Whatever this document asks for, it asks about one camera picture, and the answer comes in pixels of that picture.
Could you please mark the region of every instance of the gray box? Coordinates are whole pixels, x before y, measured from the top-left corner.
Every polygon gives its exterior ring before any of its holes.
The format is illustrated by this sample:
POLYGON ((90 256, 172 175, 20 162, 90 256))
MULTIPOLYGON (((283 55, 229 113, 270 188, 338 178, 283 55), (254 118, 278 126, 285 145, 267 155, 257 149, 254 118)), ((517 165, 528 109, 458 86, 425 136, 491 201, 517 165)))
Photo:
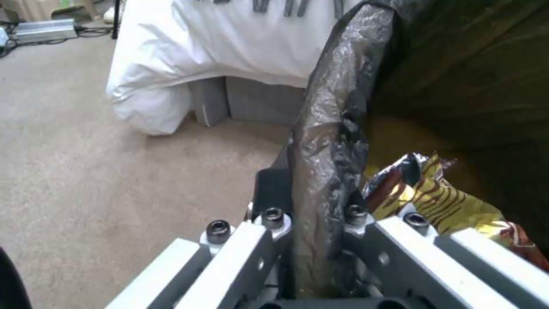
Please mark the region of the gray box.
POLYGON ((229 116, 225 78, 209 78, 188 83, 199 124, 212 127, 229 116))
POLYGON ((235 77, 226 77, 225 84, 231 118, 236 120, 293 124, 303 106, 303 88, 235 77))

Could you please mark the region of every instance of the hole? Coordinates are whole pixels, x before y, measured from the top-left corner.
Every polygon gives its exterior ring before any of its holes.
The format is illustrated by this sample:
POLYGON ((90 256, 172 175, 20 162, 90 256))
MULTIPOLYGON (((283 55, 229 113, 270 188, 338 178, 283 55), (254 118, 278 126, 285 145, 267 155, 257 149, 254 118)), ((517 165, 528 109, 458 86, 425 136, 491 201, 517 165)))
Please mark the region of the hole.
POLYGON ((222 222, 214 222, 211 225, 212 230, 214 231, 222 231, 225 229, 225 225, 222 222))
POLYGON ((349 207, 349 211, 352 213, 352 214, 359 214, 362 212, 362 209, 359 205, 351 205, 349 207))
POLYGON ((406 307, 396 300, 384 300, 377 305, 377 309, 406 309, 406 307))
POLYGON ((280 208, 269 208, 265 210, 265 218, 274 220, 280 218, 282 215, 282 210, 280 208))
POLYGON ((259 309, 282 309, 279 304, 275 304, 273 302, 268 302, 266 304, 263 304, 259 309))
POLYGON ((416 224, 424 224, 425 222, 427 222, 425 220, 425 218, 423 218, 423 216, 419 215, 419 214, 416 214, 416 213, 412 213, 410 214, 408 217, 407 217, 408 221, 410 221, 411 223, 416 223, 416 224))
POLYGON ((259 262, 257 263, 257 269, 260 271, 263 269, 263 266, 265 266, 265 260, 260 257, 259 262))

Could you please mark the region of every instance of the white cloth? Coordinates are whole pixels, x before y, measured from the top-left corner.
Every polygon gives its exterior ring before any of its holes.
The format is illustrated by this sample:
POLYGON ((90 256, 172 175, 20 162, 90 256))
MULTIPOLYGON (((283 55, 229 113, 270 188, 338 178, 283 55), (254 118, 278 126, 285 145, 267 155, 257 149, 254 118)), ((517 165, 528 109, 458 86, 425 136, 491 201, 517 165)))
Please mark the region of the white cloth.
MULTIPOLYGON (((347 1, 345 9, 359 1, 347 1)), ((129 1, 107 84, 109 101, 120 118, 146 133, 170 134, 191 108, 191 98, 184 86, 179 98, 165 87, 217 76, 305 87, 336 19, 332 1, 310 1, 302 18, 296 16, 297 3, 287 18, 285 0, 271 0, 265 14, 254 13, 251 0, 129 1), (143 123, 145 118, 155 119, 143 123)))

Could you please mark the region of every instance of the carpet floor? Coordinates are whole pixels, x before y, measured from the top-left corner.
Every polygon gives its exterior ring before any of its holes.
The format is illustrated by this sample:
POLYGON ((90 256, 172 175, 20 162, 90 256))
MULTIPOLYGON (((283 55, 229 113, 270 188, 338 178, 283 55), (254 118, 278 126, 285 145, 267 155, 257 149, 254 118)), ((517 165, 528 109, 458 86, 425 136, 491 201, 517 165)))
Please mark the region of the carpet floor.
POLYGON ((0 245, 35 308, 101 308, 173 239, 237 225, 285 126, 189 117, 168 137, 118 120, 109 36, 0 60, 0 245))

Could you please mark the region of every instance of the plastic bag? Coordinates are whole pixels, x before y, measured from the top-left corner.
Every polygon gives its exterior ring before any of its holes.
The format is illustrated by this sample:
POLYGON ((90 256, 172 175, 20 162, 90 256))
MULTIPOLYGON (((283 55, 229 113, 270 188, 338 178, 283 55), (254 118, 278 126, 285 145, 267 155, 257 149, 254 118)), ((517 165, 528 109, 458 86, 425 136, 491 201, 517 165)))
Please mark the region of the plastic bag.
POLYGON ((368 144, 362 133, 378 76, 392 71, 406 31, 429 1, 364 1, 334 26, 293 126, 289 165, 297 219, 297 297, 337 296, 343 207, 358 190, 368 144))

